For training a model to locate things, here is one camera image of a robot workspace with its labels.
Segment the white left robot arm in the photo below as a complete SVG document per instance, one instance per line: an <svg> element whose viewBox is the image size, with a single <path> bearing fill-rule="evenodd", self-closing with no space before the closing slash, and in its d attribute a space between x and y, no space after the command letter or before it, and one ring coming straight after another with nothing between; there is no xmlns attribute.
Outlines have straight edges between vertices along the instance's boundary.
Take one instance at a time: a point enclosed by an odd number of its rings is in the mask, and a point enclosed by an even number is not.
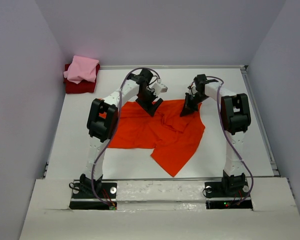
<svg viewBox="0 0 300 240"><path fill-rule="evenodd" d="M79 185L87 196L103 202L98 195L102 189L105 151L118 130L123 106L136 98L136 103L153 117L163 102L159 94L167 90L155 70L137 67L126 75L118 89L105 98L92 101L86 124L90 140L88 159L79 178Z"/></svg>

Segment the orange t shirt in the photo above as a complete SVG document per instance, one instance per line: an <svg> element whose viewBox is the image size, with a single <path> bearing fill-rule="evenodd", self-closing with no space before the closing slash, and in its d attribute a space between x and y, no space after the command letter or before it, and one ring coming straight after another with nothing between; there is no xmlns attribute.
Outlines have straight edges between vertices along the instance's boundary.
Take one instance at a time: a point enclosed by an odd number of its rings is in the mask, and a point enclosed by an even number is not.
<svg viewBox="0 0 300 240"><path fill-rule="evenodd" d="M150 156L175 177L197 151L205 131L199 112L180 116L183 105L181 99L166 100L150 116L136 102L127 102L110 148L152 149Z"/></svg>

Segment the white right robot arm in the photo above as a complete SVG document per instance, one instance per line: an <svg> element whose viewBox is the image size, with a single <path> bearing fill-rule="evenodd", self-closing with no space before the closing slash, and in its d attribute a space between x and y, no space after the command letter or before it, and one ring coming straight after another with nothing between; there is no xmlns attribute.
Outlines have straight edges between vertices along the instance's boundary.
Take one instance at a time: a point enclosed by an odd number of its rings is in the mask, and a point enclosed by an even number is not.
<svg viewBox="0 0 300 240"><path fill-rule="evenodd" d="M223 87L224 81L218 77L198 74L185 94L180 116L188 116L199 111L199 104L208 98L217 104L218 117L226 139L225 166L220 181L204 184L203 195L208 198L249 197L252 187L248 185L242 152L244 136L251 124L248 95L235 93Z"/></svg>

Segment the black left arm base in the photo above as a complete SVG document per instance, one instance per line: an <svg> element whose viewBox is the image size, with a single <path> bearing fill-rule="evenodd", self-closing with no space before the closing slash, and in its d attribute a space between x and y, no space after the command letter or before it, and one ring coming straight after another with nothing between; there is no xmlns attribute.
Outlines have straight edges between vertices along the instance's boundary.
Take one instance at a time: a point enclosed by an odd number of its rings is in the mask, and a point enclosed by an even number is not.
<svg viewBox="0 0 300 240"><path fill-rule="evenodd" d="M69 208L71 210L117 210L116 182L103 182L96 197L92 191L82 186L79 182L70 182L71 198Z"/></svg>

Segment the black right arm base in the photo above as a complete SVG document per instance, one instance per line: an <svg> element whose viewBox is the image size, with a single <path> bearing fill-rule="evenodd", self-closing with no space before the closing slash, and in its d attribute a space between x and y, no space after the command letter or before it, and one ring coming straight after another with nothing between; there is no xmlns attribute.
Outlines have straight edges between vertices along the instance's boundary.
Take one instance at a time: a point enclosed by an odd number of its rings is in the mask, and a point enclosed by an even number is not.
<svg viewBox="0 0 300 240"><path fill-rule="evenodd" d="M220 181L208 181L204 183L202 195L205 197L207 210L252 210L253 204L251 197L246 197L249 190L249 185L246 182L244 186L225 193Z"/></svg>

